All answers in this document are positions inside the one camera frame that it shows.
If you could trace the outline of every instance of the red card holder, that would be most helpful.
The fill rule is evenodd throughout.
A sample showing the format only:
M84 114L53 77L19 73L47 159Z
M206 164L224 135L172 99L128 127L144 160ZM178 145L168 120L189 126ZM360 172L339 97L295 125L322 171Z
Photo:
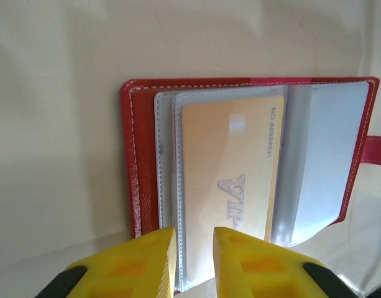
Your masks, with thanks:
M381 165L381 149L377 150L377 147L381 147L381 137L367 138L372 108L379 86L377 78L182 78L133 79L126 82L120 90L120 100L133 236L139 237L159 228L154 119L154 97L158 92L362 81L369 85L367 100L360 122L341 212L334 222L335 224L345 219L360 162Z

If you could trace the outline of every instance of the card holder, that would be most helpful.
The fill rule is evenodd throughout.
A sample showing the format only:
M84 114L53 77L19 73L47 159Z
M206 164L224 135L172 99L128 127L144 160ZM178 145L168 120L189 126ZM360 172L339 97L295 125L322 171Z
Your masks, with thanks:
M172 146L176 141L172 143L171 140L171 131L175 131L175 121L171 122L171 117L175 118L175 113L172 113L175 96L189 91L200 92L200 89L213 92L225 88L239 91L242 88L269 88L278 85L285 86L288 92L271 241L291 246L311 237L315 230L344 219L360 162L381 165L381 150L378 152L374 149L381 148L376 144L381 144L381 137L366 138L379 85L377 78L140 79L127 82L121 89L134 236L175 223L169 214L175 213L170 211L172 205L169 201L175 201L170 194L177 192L176 189L171 190L176 184L170 181L171 173L175 172L176 161L169 160L170 156L175 156ZM302 99L310 103L302 104ZM318 118L314 111L320 111L317 116L336 115L342 120L336 125L335 119ZM364 147L368 149L367 153L363 152ZM329 166L315 163L316 160L327 158L333 161ZM296 175L289 176L285 173L291 171L291 163L299 165L299 168ZM336 176L335 179L316 183L316 179L321 180L322 176L327 176L333 170L337 171L339 178ZM315 176L316 179L308 181L308 171L312 171L312 175L320 174ZM335 187L332 185L342 188L341 191L331 192L330 199L334 198L333 201L328 202L328 196L322 196L309 204L310 200L307 198L314 193L307 190L319 186L333 190ZM291 194L291 198L285 198L282 194ZM313 220L321 221L318 225L313 223L312 229L305 224L309 223L310 218L303 208L314 208L312 213L317 217L313 217ZM177 283L177 288L184 290L187 287L185 283L182 286Z

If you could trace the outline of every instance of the yellow card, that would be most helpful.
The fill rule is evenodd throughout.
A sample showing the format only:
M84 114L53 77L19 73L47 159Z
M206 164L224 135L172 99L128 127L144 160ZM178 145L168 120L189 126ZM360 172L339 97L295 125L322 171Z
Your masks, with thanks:
M182 151L186 275L214 276L214 227L270 240L284 99L185 106Z

